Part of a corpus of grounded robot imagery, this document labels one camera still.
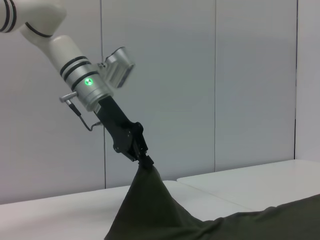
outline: metal bracket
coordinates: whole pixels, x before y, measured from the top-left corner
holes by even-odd
[[[78,97],[78,93],[76,91],[69,93],[65,96],[59,97],[59,100],[61,103],[65,103],[66,101],[71,100],[75,97]]]
[[[125,47],[118,48],[105,62],[94,65],[103,81],[115,89],[120,89],[127,82],[127,78],[135,67]]]

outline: dark green cloth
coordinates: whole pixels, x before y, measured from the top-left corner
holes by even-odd
[[[320,195],[215,221],[191,216],[157,170],[139,168],[106,240],[320,240]]]

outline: cable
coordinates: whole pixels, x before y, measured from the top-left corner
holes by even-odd
[[[89,127],[86,123],[86,121],[83,119],[83,117],[81,116],[81,112],[77,109],[77,107],[74,105],[73,102],[71,102],[70,100],[65,101],[65,103],[69,106],[69,108],[80,118],[81,122],[83,123],[83,125],[85,126],[86,129],[88,129],[89,132],[92,132],[95,126],[100,126],[102,125],[102,123],[100,121],[96,122],[95,124],[93,124],[91,127]]]
[[[83,125],[85,126],[86,129],[88,129],[88,131],[92,132],[95,126],[99,126],[102,125],[102,123],[100,121],[96,122],[95,124],[93,124],[91,126],[91,128],[87,125],[86,121],[83,119],[82,116],[79,116],[81,122],[83,123]]]

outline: green light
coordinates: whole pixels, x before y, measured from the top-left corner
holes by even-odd
[[[87,86],[91,86],[92,84],[94,84],[94,81],[91,78],[87,78],[86,80],[84,80],[84,84]]]

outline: white wall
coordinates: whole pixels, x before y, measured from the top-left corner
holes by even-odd
[[[103,54],[126,46],[136,62],[115,93],[144,126],[148,153],[164,179],[214,171],[214,0],[104,0]],[[137,163],[107,135],[107,186],[131,183]]]
[[[100,1],[65,4],[57,35],[100,62]],[[40,50],[19,32],[1,34],[0,72],[0,204],[104,188],[103,130],[89,133],[59,102],[70,90]]]
[[[296,158],[320,162],[320,1],[299,1]]]
[[[216,12],[216,170],[293,159],[297,1],[217,0]]]

